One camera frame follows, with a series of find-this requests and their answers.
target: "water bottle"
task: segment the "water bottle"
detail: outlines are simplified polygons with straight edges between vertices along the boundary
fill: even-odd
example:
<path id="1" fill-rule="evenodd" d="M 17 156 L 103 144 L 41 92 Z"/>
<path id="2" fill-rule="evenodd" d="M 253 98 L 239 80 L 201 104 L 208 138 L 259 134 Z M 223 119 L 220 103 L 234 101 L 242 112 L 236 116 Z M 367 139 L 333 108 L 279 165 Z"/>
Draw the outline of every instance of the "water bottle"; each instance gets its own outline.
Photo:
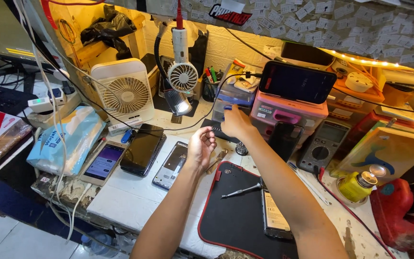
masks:
<path id="1" fill-rule="evenodd" d="M 119 249 L 119 246 L 116 243 L 116 239 L 112 238 L 110 235 L 107 235 L 99 230 L 92 231 L 89 233 L 89 235 L 104 244 L 107 244 L 111 247 L 115 247 Z M 82 246 L 84 247 L 84 250 L 88 251 L 89 254 L 96 254 L 96 255 L 106 257 L 106 258 L 112 258 L 119 253 L 118 251 L 111 250 L 108 247 L 91 240 L 89 237 L 85 235 L 82 235 L 81 241 L 82 241 Z"/>

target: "blue plastic bag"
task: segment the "blue plastic bag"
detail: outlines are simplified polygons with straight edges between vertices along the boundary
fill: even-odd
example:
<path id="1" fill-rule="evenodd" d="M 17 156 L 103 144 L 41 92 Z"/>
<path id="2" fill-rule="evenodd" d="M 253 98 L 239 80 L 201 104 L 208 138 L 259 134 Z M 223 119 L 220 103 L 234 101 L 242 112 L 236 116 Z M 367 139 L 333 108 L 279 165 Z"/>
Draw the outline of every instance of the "blue plastic bag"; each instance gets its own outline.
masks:
<path id="1" fill-rule="evenodd" d="M 77 175 L 86 156 L 100 133 L 105 122 L 90 106 L 79 106 L 70 115 L 62 118 L 63 133 L 66 144 L 66 163 L 64 174 Z M 27 162 L 41 171 L 60 175 L 63 165 L 63 144 L 55 127 L 46 129 L 39 137 Z"/>

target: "multimeter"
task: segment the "multimeter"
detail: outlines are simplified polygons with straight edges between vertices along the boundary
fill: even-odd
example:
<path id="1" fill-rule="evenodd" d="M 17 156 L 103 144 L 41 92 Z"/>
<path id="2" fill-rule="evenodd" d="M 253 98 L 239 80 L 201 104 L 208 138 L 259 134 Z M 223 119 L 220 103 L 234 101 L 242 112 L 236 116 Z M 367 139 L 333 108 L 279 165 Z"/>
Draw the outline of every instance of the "multimeter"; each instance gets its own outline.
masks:
<path id="1" fill-rule="evenodd" d="M 311 173 L 315 173 L 315 165 L 326 168 L 350 129 L 344 124 L 323 120 L 308 139 L 296 166 Z"/>

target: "yellow bottle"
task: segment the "yellow bottle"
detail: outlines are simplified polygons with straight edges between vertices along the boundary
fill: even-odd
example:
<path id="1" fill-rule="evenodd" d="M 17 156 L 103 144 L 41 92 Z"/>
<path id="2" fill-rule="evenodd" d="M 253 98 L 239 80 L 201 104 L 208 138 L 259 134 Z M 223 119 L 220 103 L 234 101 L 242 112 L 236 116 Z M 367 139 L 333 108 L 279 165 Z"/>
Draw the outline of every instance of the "yellow bottle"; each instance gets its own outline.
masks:
<path id="1" fill-rule="evenodd" d="M 354 172 L 338 184 L 339 192 L 352 202 L 358 202 L 370 195 L 372 188 L 378 183 L 370 172 Z"/>

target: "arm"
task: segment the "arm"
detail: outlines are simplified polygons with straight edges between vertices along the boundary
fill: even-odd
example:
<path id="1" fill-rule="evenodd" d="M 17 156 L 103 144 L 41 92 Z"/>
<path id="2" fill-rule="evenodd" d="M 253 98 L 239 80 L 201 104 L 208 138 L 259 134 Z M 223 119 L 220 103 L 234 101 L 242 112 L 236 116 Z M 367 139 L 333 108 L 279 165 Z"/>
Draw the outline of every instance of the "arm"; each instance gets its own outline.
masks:
<path id="1" fill-rule="evenodd" d="M 287 220 L 300 259 L 347 259 L 332 222 L 293 170 L 264 141 L 249 118 L 236 105 L 224 111 L 221 130 L 241 140 L 253 158 L 274 202 Z"/>
<path id="2" fill-rule="evenodd" d="M 211 127 L 198 129 L 188 143 L 188 157 L 169 192 L 138 235 L 130 259 L 170 259 L 177 250 L 197 182 L 217 146 Z"/>

